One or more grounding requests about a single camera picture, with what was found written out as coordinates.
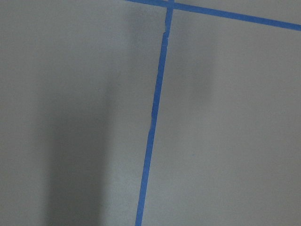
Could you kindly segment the long blue tape strip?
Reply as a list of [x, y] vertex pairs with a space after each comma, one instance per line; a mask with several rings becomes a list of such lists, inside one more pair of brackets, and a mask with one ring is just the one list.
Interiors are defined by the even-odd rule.
[[153, 95], [151, 122], [150, 122], [148, 137], [147, 137], [147, 145], [146, 145], [146, 151], [144, 157], [143, 172], [142, 172], [139, 199], [138, 199], [137, 212], [135, 218], [135, 226], [141, 226], [143, 223], [144, 206], [145, 206], [149, 173], [151, 167], [152, 151], [153, 151], [153, 145], [155, 139], [156, 126], [157, 126], [160, 96], [161, 96], [163, 77], [165, 71], [168, 39], [171, 30], [172, 17], [173, 17], [173, 9], [167, 8], [166, 17], [165, 17], [165, 31], [163, 32], [161, 48], [160, 48], [158, 73], [156, 77], [156, 84], [155, 84], [155, 90]]

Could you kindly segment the crossing blue tape strip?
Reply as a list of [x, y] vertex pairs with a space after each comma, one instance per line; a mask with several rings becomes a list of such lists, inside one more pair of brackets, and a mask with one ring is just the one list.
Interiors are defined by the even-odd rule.
[[129, 0], [129, 2], [135, 2], [150, 6], [158, 6], [162, 8], [171, 8], [175, 10], [185, 11], [185, 12], [191, 12], [191, 13], [198, 13], [203, 15], [209, 15], [209, 16], [216, 16], [221, 18], [227, 18], [227, 19], [233, 19], [238, 21], [244, 21], [244, 22], [250, 22], [255, 24], [262, 24], [272, 27], [278, 27], [288, 30], [294, 30], [294, 31], [301, 31], [301, 25], [300, 24], [294, 24], [284, 21], [278, 21], [263, 17], [257, 17], [257, 16], [250, 16], [245, 14], [239, 14], [234, 12], [228, 12], [223, 10], [217, 10], [212, 8], [204, 8], [199, 6], [193, 6], [193, 5], [187, 5], [177, 2], [169, 2], [164, 0]]

